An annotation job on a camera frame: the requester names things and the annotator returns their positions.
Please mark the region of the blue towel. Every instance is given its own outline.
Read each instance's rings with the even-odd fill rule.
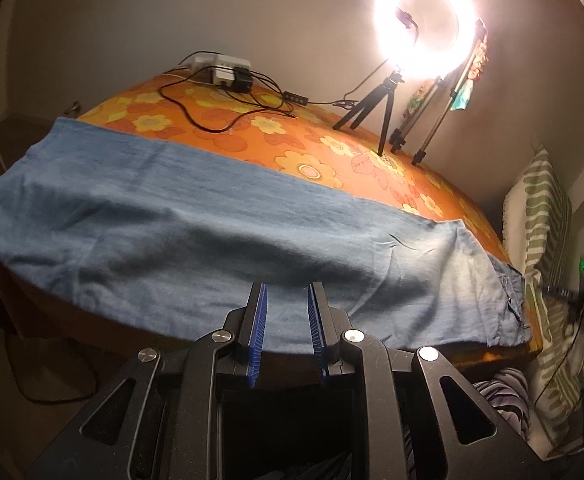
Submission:
[[[461,221],[66,118],[0,176],[0,262],[84,310],[188,340],[257,280],[270,351],[312,352],[313,280],[390,347],[530,338],[520,276]]]

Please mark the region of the bed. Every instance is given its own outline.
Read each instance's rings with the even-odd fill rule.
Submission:
[[[334,114],[319,107],[295,106],[295,117],[258,112],[242,118],[229,132],[207,133],[192,126],[178,107],[158,94],[160,86],[173,80],[173,75],[159,75],[111,97],[83,114],[80,121],[230,157],[423,218],[461,219],[485,251],[508,261],[499,237],[467,196],[428,168],[411,166],[403,153],[377,156],[377,137],[370,132],[362,128],[336,132],[330,127],[337,120]],[[183,102],[196,121],[210,128],[221,128],[237,113],[250,110],[215,88],[193,82],[183,82],[165,92]],[[267,89],[257,88],[255,94],[262,102],[278,104],[277,95]],[[156,334],[59,301],[9,273],[1,264],[0,296],[11,325],[24,336],[71,335],[123,354],[150,342],[158,345],[157,339],[166,344],[166,339]],[[528,310],[527,317],[532,329],[528,343],[489,349],[453,344],[445,352],[461,368],[488,364],[493,369],[527,361],[541,349],[536,315]]]

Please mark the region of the bright light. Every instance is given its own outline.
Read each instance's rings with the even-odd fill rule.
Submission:
[[[445,76],[467,59],[476,34],[476,11],[472,0],[447,0],[456,14],[458,31],[454,45],[435,52],[422,42],[414,44],[413,32],[396,17],[402,0],[376,0],[374,26],[381,50],[390,62],[409,78]]]

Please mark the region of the power strip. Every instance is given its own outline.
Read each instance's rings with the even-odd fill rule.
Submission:
[[[190,65],[190,71],[194,74],[201,70],[193,80],[216,86],[232,86],[234,81],[234,69],[243,68],[249,70],[252,64],[247,59],[240,57],[224,56],[223,54],[197,54]]]

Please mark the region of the tripod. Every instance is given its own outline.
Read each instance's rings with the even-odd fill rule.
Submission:
[[[337,131],[341,131],[341,128],[349,120],[354,119],[350,127],[352,129],[357,128],[363,119],[365,119],[372,110],[387,97],[386,112],[383,116],[383,127],[381,128],[381,136],[378,141],[378,156],[383,155],[383,147],[386,144],[387,139],[387,129],[390,126],[390,118],[392,117],[392,106],[394,105],[394,90],[399,83],[403,82],[401,74],[398,72],[392,72],[386,79],[377,86],[373,91],[366,95],[361,101],[355,105],[352,110],[345,114],[332,128]]]

